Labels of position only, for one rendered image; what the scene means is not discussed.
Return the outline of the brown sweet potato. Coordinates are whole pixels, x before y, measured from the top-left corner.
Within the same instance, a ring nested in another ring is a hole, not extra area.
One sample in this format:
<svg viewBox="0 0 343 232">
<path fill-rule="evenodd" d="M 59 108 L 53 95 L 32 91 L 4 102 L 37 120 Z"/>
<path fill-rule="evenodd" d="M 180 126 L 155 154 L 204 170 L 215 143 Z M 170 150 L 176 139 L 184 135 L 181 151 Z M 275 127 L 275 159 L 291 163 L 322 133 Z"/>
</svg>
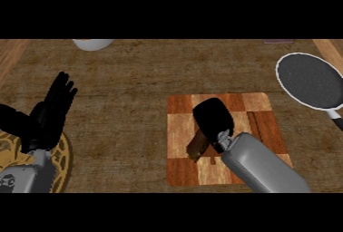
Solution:
<svg viewBox="0 0 343 232">
<path fill-rule="evenodd" d="M 196 130 L 196 133 L 193 134 L 192 140 L 186 146 L 186 153 L 189 156 L 189 159 L 193 161 L 198 161 L 198 159 L 202 157 L 207 147 L 208 147 L 208 139 L 202 133 L 201 130 Z"/>
</svg>

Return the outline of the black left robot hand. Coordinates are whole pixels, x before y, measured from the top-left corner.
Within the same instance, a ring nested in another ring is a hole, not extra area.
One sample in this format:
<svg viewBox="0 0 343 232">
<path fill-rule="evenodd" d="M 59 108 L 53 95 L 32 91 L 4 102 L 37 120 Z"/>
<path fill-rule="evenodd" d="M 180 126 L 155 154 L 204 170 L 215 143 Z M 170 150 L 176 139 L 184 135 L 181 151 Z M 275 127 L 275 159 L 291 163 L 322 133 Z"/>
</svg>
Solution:
<svg viewBox="0 0 343 232">
<path fill-rule="evenodd" d="M 76 92 L 69 75 L 59 72 L 44 101 L 35 105 L 29 114 L 0 103 L 0 130 L 20 138 L 22 153 L 56 147 Z"/>
</svg>

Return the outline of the dark grey frying pan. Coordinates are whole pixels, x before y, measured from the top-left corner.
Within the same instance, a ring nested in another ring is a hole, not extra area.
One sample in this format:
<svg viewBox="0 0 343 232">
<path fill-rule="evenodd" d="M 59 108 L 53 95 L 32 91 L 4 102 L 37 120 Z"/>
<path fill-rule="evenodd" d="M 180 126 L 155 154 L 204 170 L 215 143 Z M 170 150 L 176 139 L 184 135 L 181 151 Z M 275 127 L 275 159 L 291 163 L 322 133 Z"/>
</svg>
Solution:
<svg viewBox="0 0 343 232">
<path fill-rule="evenodd" d="M 282 90 L 310 109 L 323 111 L 343 130 L 343 74 L 317 56 L 288 53 L 276 63 L 276 78 Z"/>
</svg>

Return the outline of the white bowl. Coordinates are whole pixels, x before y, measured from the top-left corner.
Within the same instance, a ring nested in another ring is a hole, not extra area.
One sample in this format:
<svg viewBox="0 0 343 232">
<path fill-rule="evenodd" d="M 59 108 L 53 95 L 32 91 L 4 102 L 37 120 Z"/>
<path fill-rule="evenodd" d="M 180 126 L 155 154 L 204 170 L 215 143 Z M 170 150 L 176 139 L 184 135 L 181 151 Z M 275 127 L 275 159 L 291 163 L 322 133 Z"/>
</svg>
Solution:
<svg viewBox="0 0 343 232">
<path fill-rule="evenodd" d="M 79 50 L 91 52 L 91 51 L 97 51 L 106 48 L 113 42 L 113 40 L 112 39 L 87 39 L 87 40 L 73 39 L 72 42 Z"/>
</svg>

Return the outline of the checkered wooden cutting board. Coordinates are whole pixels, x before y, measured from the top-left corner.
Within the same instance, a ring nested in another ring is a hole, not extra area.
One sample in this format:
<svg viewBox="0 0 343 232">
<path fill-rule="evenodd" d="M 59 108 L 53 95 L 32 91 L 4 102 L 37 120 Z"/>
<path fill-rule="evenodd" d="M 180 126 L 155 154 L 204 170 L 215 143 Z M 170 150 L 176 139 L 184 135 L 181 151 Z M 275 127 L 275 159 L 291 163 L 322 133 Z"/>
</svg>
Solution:
<svg viewBox="0 0 343 232">
<path fill-rule="evenodd" d="M 282 161 L 292 165 L 269 98 L 263 92 L 171 95 L 165 107 L 165 181 L 171 187 L 242 184 L 211 147 L 198 161 L 190 160 L 186 152 L 198 130 L 193 107 L 210 98 L 221 100 L 232 114 L 233 135 L 249 133 Z"/>
</svg>

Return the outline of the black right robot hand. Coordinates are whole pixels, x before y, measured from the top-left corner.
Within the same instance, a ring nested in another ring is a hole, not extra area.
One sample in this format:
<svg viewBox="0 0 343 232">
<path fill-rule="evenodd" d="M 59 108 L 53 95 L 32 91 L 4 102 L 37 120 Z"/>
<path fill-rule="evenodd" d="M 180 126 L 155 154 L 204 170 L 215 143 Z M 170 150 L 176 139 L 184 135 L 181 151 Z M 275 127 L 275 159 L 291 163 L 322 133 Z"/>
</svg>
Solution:
<svg viewBox="0 0 343 232">
<path fill-rule="evenodd" d="M 223 153 L 223 148 L 218 143 L 218 134 L 227 131 L 227 136 L 232 137 L 235 123 L 221 100 L 218 98 L 204 100 L 193 107 L 192 116 L 212 149 L 218 153 Z"/>
</svg>

